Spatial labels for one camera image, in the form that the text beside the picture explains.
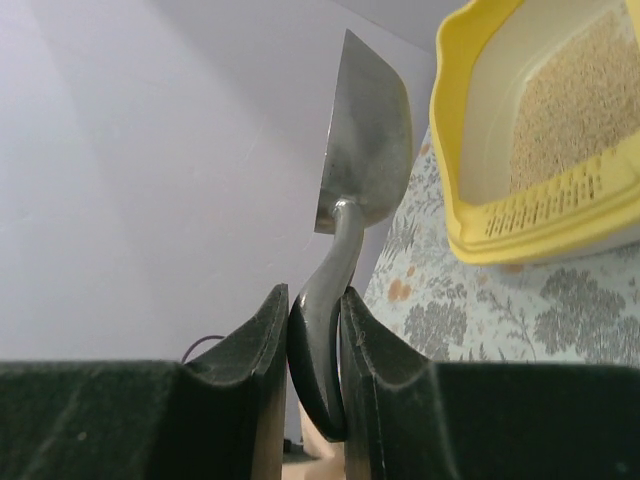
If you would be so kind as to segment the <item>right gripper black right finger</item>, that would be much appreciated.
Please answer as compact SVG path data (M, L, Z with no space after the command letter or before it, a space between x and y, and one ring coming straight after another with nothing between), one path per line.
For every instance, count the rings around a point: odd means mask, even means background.
M639 372L439 362L341 300L350 479L635 479Z

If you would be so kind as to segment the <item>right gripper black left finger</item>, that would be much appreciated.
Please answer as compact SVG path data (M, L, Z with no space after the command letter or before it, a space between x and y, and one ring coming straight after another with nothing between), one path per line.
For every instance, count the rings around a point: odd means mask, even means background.
M211 349L171 361L5 362L5 479L277 479L288 289Z

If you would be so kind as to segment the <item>silver metal scoop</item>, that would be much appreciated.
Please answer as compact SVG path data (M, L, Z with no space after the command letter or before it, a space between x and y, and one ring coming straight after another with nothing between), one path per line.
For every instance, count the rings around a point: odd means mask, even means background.
M291 308L287 355L306 415L331 442L346 437L337 361L340 301L366 228L401 203L413 162L406 87L353 31L344 35L314 230L332 244Z

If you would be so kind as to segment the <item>pink cat litter bag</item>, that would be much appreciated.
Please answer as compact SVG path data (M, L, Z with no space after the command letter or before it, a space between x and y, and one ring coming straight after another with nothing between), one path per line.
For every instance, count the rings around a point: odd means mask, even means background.
M343 443L327 441L310 420L304 407L298 403L303 452L311 457L282 466L282 480L345 480Z

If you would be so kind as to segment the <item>beige litter in box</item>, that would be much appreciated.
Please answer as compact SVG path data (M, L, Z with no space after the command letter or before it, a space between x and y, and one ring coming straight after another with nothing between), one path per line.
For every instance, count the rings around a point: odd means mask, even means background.
M564 44L527 81L510 191L545 182L639 130L639 45L625 2Z

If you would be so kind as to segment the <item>yellow cat litter box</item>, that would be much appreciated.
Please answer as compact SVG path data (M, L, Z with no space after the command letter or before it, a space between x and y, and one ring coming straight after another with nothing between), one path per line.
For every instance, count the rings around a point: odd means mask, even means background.
M470 1L441 23L431 95L449 244L473 265L544 263L639 238L632 136L519 193L510 157L526 83L562 45L613 14L639 34L635 1Z

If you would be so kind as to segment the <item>floral tablecloth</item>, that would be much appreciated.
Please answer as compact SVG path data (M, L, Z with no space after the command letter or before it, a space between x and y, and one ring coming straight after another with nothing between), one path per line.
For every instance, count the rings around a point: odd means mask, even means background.
M542 265L459 262L429 140L364 299L433 360L639 362L638 246Z

